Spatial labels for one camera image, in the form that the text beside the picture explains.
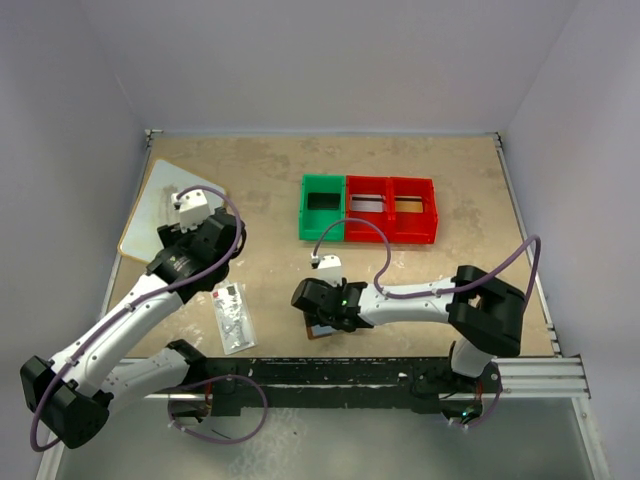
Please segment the brown leather card holder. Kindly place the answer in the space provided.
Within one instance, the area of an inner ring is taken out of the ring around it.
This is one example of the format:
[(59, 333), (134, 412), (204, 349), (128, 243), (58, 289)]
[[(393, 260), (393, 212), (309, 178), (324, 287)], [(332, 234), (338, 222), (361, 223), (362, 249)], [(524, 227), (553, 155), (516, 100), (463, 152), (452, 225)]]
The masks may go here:
[(305, 321), (307, 338), (309, 340), (315, 340), (331, 336), (335, 333), (340, 333), (340, 330), (336, 330), (329, 325), (321, 323), (315, 316), (311, 314), (305, 313), (303, 317)]

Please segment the white credit card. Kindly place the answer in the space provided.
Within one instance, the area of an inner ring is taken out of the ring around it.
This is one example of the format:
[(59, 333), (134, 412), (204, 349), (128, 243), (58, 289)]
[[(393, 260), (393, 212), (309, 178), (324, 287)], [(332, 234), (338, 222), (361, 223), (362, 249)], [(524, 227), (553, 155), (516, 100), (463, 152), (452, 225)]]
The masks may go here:
[(352, 194), (349, 197), (349, 210), (362, 213), (382, 213), (386, 210), (383, 195)]

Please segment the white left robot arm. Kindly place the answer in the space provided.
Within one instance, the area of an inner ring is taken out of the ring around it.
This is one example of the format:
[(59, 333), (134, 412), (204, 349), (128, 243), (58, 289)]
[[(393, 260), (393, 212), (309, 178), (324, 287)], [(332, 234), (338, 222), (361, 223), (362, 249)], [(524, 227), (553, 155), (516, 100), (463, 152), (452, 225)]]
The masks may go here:
[(205, 382), (204, 355), (182, 339), (138, 365), (118, 364), (155, 326), (227, 277), (246, 226), (218, 208), (192, 231), (165, 225), (158, 235), (162, 250), (105, 317), (50, 359), (33, 356), (20, 369), (33, 423), (45, 424), (70, 449), (89, 442), (131, 401), (177, 387), (194, 392)]

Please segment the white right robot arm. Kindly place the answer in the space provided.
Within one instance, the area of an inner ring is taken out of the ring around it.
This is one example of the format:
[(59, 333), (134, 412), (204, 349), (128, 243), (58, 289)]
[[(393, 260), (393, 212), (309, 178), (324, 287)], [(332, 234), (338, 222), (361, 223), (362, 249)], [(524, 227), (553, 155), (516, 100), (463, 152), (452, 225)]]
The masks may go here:
[(439, 281), (382, 289), (346, 279), (306, 278), (291, 299), (310, 324), (349, 333), (400, 322), (453, 327), (461, 339), (452, 347), (444, 376), (456, 391), (476, 384), (493, 358), (520, 355), (526, 304), (521, 290), (471, 265)]

